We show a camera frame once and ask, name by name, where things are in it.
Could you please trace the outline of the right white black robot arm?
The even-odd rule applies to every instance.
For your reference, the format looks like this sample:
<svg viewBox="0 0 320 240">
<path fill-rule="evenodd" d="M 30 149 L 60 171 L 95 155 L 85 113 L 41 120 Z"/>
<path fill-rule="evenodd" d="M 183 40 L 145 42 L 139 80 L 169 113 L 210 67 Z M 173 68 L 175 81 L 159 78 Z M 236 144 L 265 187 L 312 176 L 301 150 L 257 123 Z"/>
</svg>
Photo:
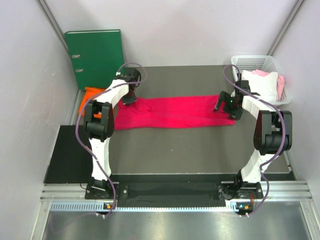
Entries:
<svg viewBox="0 0 320 240">
<path fill-rule="evenodd" d="M 221 199 L 262 199 L 260 181 L 271 162 L 292 146 L 292 113 L 280 111 L 251 91 L 248 80 L 234 84 L 234 94 L 221 91 L 214 111 L 222 109 L 229 119 L 239 120 L 243 111 L 256 120 L 253 135 L 254 151 L 247 164 L 235 175 L 233 183 L 218 184 Z"/>
</svg>

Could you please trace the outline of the magenta t shirt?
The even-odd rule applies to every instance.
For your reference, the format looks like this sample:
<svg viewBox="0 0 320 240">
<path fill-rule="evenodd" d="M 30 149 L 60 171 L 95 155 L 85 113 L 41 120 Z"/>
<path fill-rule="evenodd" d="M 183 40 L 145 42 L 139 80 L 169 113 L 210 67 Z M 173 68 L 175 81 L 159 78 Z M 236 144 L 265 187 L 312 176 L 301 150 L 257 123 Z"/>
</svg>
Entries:
<svg viewBox="0 0 320 240">
<path fill-rule="evenodd" d="M 119 103 L 116 130 L 137 128 L 188 129 L 231 126 L 236 123 L 221 109 L 214 112 L 218 95 L 142 98 Z"/>
</svg>

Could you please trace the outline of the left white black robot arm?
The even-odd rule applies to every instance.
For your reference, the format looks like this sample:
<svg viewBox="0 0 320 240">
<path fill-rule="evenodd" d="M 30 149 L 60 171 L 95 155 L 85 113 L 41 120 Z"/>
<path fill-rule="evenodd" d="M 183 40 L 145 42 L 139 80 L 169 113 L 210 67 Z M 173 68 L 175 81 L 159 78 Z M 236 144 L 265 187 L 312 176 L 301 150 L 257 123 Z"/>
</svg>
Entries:
<svg viewBox="0 0 320 240">
<path fill-rule="evenodd" d="M 109 143 L 115 130 L 114 108 L 121 100 L 124 105 L 137 100 L 135 88 L 141 78 L 141 73 L 135 68 L 128 68 L 125 74 L 117 72 L 111 85 L 84 107 L 83 126 L 93 153 L 93 169 L 85 194 L 88 200 L 114 197 L 109 160 Z"/>
</svg>

